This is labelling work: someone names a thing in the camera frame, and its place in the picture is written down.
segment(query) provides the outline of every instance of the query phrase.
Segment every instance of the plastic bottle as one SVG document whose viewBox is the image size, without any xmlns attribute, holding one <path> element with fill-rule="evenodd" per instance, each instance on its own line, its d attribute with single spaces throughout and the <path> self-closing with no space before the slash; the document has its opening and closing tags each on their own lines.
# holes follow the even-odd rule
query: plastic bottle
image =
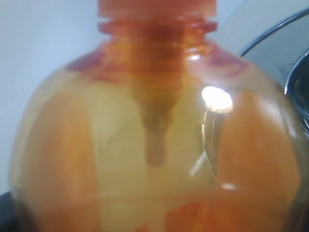
<svg viewBox="0 0 309 232">
<path fill-rule="evenodd" d="M 260 70 L 205 39 L 214 13 L 214 0 L 99 1 L 111 40 L 42 83 L 17 135 L 23 232 L 300 230 L 298 118 Z"/>
</svg>

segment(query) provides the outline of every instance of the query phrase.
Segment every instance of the dark surface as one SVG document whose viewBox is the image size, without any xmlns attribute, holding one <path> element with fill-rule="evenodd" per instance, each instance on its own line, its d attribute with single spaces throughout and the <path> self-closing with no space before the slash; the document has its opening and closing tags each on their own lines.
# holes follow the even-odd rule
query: dark surface
<svg viewBox="0 0 309 232">
<path fill-rule="evenodd" d="M 11 195 L 0 196 L 0 232 L 18 232 Z"/>
</svg>

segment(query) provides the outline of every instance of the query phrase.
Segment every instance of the clear plastic bottle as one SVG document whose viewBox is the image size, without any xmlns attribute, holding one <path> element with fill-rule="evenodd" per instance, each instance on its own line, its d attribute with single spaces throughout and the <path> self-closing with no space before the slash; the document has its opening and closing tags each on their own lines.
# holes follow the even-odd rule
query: clear plastic bottle
<svg viewBox="0 0 309 232">
<path fill-rule="evenodd" d="M 214 0 L 101 0 L 112 36 L 56 71 L 20 126 L 23 232 L 296 232 L 306 140 L 281 90 L 205 40 Z"/>
</svg>

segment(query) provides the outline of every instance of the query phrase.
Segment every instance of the orange bottle cap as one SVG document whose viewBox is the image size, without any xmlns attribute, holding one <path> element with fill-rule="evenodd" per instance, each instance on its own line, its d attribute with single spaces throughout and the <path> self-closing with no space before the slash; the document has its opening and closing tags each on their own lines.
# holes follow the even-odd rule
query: orange bottle cap
<svg viewBox="0 0 309 232">
<path fill-rule="evenodd" d="M 214 16 L 216 0 L 98 0 L 99 15 L 113 18 Z"/>
</svg>

